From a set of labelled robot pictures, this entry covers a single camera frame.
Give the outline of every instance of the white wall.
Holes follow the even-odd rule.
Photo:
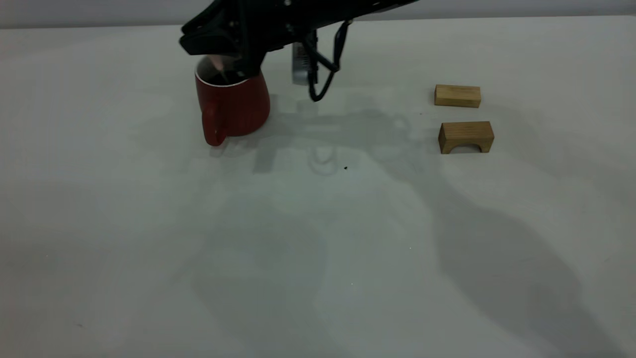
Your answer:
[[[1,0],[0,27],[183,24],[210,0]],[[612,15],[634,0],[421,0],[373,19]]]

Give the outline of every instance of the wooden bridge block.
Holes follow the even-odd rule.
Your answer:
[[[481,89],[469,86],[435,86],[436,106],[456,106],[479,108]]]
[[[438,139],[442,154],[449,154],[458,145],[466,144],[478,145],[482,153],[488,153],[495,134],[490,122],[442,123]]]

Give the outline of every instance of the wooden block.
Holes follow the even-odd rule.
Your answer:
[[[479,108],[481,89],[469,86],[435,86],[436,106],[456,106]]]
[[[495,134],[490,122],[442,123],[438,139],[442,154],[449,154],[458,145],[466,144],[478,145],[482,153],[488,153]]]

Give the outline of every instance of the red mug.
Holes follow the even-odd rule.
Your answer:
[[[219,71],[208,57],[197,65],[197,94],[205,141],[214,147],[227,136],[245,136],[265,124],[270,115],[270,95],[263,73],[230,84],[209,83]]]

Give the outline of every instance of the mug handle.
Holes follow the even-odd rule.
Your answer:
[[[203,134],[205,141],[213,146],[220,146],[227,137],[223,122],[219,118],[219,103],[207,103],[202,113]]]

